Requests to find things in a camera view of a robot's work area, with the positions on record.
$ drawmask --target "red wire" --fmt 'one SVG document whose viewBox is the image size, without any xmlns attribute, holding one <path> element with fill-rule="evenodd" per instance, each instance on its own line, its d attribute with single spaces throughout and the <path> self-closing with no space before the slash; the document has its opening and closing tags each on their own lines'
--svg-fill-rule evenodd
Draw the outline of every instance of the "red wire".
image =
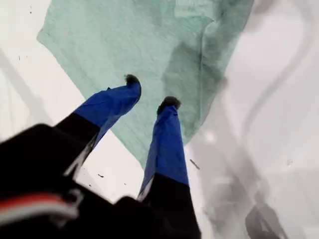
<svg viewBox="0 0 319 239">
<path fill-rule="evenodd" d="M 55 203 L 63 203 L 65 202 L 57 195 L 52 193 L 33 193 L 26 194 L 22 196 L 17 196 L 14 198 L 5 199 L 0 201 L 0 210 L 11 208 L 11 207 L 19 207 L 26 206 L 27 204 L 34 204 L 39 202 L 55 202 Z"/>
</svg>

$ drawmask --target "cable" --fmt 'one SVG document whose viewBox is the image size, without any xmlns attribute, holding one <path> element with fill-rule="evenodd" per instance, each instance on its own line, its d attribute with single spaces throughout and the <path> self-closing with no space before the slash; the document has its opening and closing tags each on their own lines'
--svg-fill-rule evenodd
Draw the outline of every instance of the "cable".
<svg viewBox="0 0 319 239">
<path fill-rule="evenodd" d="M 51 193 L 33 193 L 0 201 L 0 227 L 43 215 L 74 219 L 78 210 Z"/>
</svg>

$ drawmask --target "black foot tip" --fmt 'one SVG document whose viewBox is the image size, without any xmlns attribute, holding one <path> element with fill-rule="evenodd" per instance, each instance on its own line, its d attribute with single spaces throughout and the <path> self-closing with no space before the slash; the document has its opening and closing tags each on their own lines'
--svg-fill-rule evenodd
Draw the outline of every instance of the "black foot tip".
<svg viewBox="0 0 319 239">
<path fill-rule="evenodd" d="M 166 96 L 161 105 L 159 106 L 157 114 L 160 115 L 166 106 L 175 106 L 175 108 L 178 110 L 180 104 L 180 101 L 176 99 L 174 96 Z"/>
<path fill-rule="evenodd" d="M 140 83 L 140 81 L 138 80 L 138 78 L 136 76 L 133 76 L 131 74 L 128 74 L 126 77 L 125 77 L 125 80 L 126 80 L 126 85 L 131 85 L 133 83 Z"/>
</svg>

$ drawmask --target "green cloth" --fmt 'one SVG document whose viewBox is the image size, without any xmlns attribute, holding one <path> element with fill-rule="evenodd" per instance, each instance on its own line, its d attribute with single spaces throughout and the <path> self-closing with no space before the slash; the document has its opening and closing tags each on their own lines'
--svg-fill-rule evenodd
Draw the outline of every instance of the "green cloth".
<svg viewBox="0 0 319 239">
<path fill-rule="evenodd" d="M 182 102 L 184 144 L 205 120 L 252 2 L 52 0 L 38 41 L 86 99 L 139 78 L 140 101 L 112 131 L 144 167 L 165 96 Z"/>
</svg>

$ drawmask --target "white floor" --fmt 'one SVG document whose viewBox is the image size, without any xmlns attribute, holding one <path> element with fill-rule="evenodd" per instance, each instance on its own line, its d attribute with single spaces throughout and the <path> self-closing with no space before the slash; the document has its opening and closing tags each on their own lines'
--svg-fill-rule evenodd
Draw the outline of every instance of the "white floor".
<svg viewBox="0 0 319 239">
<path fill-rule="evenodd" d="M 54 125 L 84 100 L 36 41 L 49 4 L 0 1 L 0 141 L 37 122 Z M 225 84 L 185 147 L 203 238 L 248 238 L 254 206 L 281 238 L 319 238 L 318 37 L 318 0 L 255 1 Z M 109 132 L 78 181 L 114 202 L 136 196 L 142 178 Z"/>
</svg>

